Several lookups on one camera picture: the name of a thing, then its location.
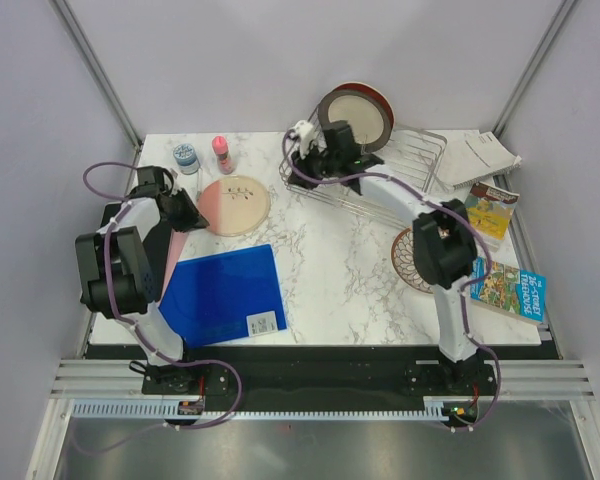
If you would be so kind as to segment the pink cream branch plate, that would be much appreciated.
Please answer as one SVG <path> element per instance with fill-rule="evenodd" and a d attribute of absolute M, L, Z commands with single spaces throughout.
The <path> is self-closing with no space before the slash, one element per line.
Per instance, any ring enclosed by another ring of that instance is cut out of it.
<path fill-rule="evenodd" d="M 198 210 L 209 222 L 207 229 L 224 237 L 255 230 L 268 217 L 270 206 L 268 189 L 258 180 L 242 175 L 214 181 L 198 198 Z"/>

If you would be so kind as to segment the wire dish rack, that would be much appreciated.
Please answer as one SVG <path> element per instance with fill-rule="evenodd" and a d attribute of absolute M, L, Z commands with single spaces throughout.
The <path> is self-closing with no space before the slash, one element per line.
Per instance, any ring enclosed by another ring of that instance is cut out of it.
<path fill-rule="evenodd" d="M 339 151 L 339 157 L 349 162 L 354 162 L 362 154 L 373 153 L 355 141 L 353 129 L 346 120 L 328 121 L 314 126 L 318 133 L 316 147 L 320 151 L 327 150 L 331 154 Z M 292 172 L 291 154 L 298 150 L 298 142 L 292 132 L 293 127 L 294 125 L 284 133 L 281 144 L 283 163 L 289 168 L 289 175 Z M 366 199 L 369 203 L 375 203 L 380 208 L 390 211 L 405 226 L 427 216 L 434 218 L 451 216 L 453 205 L 451 201 L 431 196 L 407 183 L 385 161 L 383 165 L 359 168 L 359 170 L 358 174 L 332 179 L 326 185 L 318 185 L 316 188 L 291 185 L 289 175 L 287 184 L 306 192 L 337 185 L 341 189 L 353 192 L 359 198 Z"/>

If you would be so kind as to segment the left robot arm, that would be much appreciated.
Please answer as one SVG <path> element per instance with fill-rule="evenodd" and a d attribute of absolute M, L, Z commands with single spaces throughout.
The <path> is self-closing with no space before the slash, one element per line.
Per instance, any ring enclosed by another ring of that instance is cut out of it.
<path fill-rule="evenodd" d="M 205 229 L 209 222 L 169 170 L 136 167 L 136 185 L 124 197 L 110 195 L 102 223 L 75 240 L 80 302 L 91 312 L 122 325 L 148 363 L 165 370 L 165 382 L 188 393 L 199 369 L 184 360 L 184 340 L 170 327 L 158 304 L 171 236 Z"/>

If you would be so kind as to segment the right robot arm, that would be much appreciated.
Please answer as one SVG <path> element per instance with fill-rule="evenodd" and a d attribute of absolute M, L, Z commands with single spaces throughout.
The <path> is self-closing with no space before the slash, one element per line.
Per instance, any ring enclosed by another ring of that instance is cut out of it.
<path fill-rule="evenodd" d="M 479 349 L 470 333 L 468 292 L 478 248 L 486 244 L 470 225 L 463 202 L 434 200 L 400 179 L 381 158 L 364 153 L 350 125 L 337 121 L 318 144 L 315 126 L 297 122 L 283 136 L 283 160 L 289 182 L 305 190 L 342 185 L 390 210 L 411 225 L 413 260 L 419 276 L 432 287 L 439 324 L 439 350 L 449 362 L 438 368 L 447 392 L 463 392 L 474 381 L 466 362 Z"/>

